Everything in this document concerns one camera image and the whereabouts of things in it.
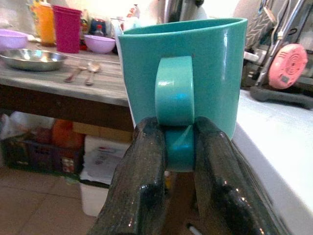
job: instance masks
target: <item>tiled floor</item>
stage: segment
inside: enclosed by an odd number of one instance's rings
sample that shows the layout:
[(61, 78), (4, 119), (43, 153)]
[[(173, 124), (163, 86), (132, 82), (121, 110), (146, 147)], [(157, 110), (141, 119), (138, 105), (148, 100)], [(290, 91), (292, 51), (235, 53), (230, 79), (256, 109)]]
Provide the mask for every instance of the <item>tiled floor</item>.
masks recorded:
[(77, 183), (0, 168), (0, 235), (85, 235), (94, 221)]

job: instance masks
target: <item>countertop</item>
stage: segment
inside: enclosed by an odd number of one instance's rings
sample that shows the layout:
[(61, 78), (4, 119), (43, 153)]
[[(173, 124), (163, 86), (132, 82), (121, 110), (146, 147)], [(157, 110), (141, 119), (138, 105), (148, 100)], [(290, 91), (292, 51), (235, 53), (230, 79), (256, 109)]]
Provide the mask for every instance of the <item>countertop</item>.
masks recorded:
[[(88, 60), (69, 57), (58, 71), (27, 72), (0, 61), (0, 84), (128, 106), (118, 56), (91, 52), (69, 54), (105, 60), (95, 84), (85, 86), (88, 72), (65, 83), (78, 65)], [(233, 142), (260, 178), (290, 230), (295, 235), (313, 231), (313, 110), (278, 103), (262, 103), (241, 91)]]
[(313, 231), (313, 110), (240, 92), (233, 142), (295, 235)]

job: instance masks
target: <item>teal mug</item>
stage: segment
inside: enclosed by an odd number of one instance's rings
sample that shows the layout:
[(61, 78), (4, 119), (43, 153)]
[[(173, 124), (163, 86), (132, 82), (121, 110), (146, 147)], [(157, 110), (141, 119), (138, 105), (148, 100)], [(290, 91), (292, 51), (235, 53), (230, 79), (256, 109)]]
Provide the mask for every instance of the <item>teal mug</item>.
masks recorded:
[(134, 125), (157, 117), (165, 127), (168, 170), (193, 170), (195, 117), (207, 117), (232, 138), (246, 24), (241, 18), (186, 21), (119, 36)]

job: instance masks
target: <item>spoon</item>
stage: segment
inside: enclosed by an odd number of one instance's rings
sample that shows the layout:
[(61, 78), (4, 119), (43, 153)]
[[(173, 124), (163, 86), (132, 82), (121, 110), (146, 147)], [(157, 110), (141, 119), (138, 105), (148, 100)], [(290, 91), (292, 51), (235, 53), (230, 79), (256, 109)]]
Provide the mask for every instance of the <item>spoon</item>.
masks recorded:
[(95, 72), (98, 72), (100, 70), (100, 64), (96, 61), (91, 61), (88, 63), (88, 71), (90, 75), (85, 81), (85, 85), (91, 86), (93, 85), (93, 75)]
[(64, 79), (65, 82), (73, 82), (75, 77), (80, 74), (81, 71), (86, 70), (87, 67), (79, 66), (68, 78)]

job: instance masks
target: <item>fan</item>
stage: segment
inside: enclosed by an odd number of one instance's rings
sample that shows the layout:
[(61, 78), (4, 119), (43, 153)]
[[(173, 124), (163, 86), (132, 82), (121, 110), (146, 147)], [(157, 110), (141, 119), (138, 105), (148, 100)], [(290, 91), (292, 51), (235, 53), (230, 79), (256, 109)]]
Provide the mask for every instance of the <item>fan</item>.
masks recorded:
[(288, 44), (275, 56), (269, 72), (269, 84), (277, 89), (292, 86), (308, 62), (308, 56), (300, 44)]

